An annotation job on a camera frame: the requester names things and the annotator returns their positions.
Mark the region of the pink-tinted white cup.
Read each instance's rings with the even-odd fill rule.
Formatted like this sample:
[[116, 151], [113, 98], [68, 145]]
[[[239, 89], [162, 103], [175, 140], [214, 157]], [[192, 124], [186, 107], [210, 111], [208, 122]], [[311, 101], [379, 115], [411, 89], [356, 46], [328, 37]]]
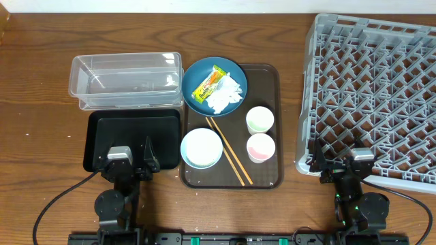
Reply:
[[256, 133], [247, 140], [247, 154], [254, 163], [263, 163], [275, 153], [275, 141], [265, 133]]

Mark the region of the green-tinted white cup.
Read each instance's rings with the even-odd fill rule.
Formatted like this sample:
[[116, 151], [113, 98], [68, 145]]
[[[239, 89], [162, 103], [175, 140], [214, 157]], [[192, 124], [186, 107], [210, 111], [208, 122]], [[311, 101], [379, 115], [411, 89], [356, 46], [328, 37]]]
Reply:
[[274, 121], [273, 113], [263, 106], [251, 108], [246, 115], [247, 129], [251, 135], [266, 133], [273, 126]]

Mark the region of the dark blue plate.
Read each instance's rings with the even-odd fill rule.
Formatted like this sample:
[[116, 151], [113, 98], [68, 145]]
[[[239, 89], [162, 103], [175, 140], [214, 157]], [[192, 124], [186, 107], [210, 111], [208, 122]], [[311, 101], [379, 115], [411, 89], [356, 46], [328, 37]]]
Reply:
[[[243, 90], [243, 93], [241, 94], [242, 99], [238, 103], [231, 103], [218, 115], [213, 114], [213, 110], [208, 107], [206, 100], [200, 104], [191, 98], [192, 92], [212, 71], [213, 65], [217, 65], [226, 72], [229, 72], [230, 76], [240, 84], [240, 87]], [[243, 70], [235, 62], [221, 57], [208, 57], [195, 62], [189, 67], [183, 76], [181, 90], [186, 104], [195, 112], [205, 116], [222, 116], [229, 114], [242, 103], [247, 94], [247, 79]]]

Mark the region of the yellow green snack wrapper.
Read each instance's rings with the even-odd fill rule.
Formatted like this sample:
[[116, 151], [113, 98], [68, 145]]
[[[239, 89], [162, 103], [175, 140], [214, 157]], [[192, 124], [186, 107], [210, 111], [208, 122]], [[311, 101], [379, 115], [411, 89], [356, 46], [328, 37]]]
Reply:
[[210, 97], [215, 92], [218, 86], [221, 85], [221, 81], [229, 75], [229, 72], [226, 72], [217, 65], [213, 65], [212, 71], [192, 92], [191, 98], [202, 104], [208, 97]]

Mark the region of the white tissue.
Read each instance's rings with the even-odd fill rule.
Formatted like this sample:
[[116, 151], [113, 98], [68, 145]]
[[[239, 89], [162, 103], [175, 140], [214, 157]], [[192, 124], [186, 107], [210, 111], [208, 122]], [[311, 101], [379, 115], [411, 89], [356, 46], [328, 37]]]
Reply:
[[240, 84], [228, 73], [221, 79], [217, 89], [206, 98], [206, 102], [208, 107], [213, 110], [213, 114], [218, 115], [231, 103], [238, 103], [242, 99], [242, 93]]

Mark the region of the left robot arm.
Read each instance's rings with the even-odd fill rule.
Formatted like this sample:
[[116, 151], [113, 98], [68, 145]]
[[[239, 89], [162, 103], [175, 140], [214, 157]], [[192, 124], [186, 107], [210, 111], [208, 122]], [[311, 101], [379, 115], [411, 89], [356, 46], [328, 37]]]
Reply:
[[146, 138], [137, 160], [130, 147], [111, 147], [98, 170], [114, 187], [95, 200], [95, 213], [99, 217], [97, 243], [153, 244], [154, 237], [136, 222], [140, 183], [152, 180], [153, 174], [160, 171], [151, 138]]

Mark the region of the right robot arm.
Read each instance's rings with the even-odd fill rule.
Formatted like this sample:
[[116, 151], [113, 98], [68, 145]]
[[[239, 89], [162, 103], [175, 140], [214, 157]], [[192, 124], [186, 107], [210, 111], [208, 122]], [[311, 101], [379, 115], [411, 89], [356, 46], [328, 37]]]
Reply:
[[371, 175], [375, 155], [360, 141], [341, 163], [329, 163], [319, 140], [314, 142], [311, 171], [320, 173], [322, 184], [333, 183], [335, 214], [343, 227], [324, 237], [324, 244], [381, 244], [379, 232], [386, 228], [389, 199], [380, 193], [362, 190], [362, 181]]

